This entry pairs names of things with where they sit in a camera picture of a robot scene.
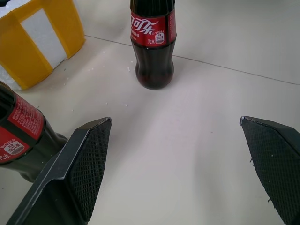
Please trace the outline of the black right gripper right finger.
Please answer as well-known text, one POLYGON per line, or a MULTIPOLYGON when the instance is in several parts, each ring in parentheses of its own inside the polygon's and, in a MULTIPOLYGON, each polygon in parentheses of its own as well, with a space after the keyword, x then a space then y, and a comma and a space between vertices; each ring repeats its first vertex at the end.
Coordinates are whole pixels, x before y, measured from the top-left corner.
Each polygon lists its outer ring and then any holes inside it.
POLYGON ((274 208, 286 225, 300 223, 300 134, 273 121, 240 119, 251 161, 274 208))

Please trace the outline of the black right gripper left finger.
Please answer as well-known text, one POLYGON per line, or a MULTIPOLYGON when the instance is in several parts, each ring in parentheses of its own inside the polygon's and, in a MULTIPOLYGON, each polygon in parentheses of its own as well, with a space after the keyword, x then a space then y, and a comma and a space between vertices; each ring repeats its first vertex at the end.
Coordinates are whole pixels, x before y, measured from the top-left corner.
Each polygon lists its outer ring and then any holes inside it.
POLYGON ((112 119, 78 127, 47 162, 9 225, 86 225, 102 183, 112 119))

